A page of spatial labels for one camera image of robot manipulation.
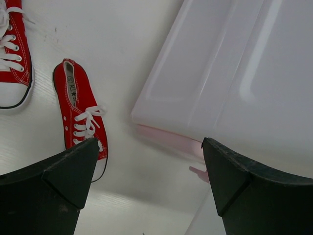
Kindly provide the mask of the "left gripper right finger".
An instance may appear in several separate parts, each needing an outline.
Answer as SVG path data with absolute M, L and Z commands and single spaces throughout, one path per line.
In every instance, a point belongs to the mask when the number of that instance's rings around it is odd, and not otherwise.
M 269 167 L 212 138 L 204 138 L 201 147 L 226 234 L 313 233 L 311 178 Z

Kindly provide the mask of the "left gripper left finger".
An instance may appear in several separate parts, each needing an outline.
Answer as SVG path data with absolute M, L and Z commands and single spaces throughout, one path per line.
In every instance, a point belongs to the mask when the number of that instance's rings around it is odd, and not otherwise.
M 98 159 L 95 138 L 0 177 L 2 235 L 72 235 Z

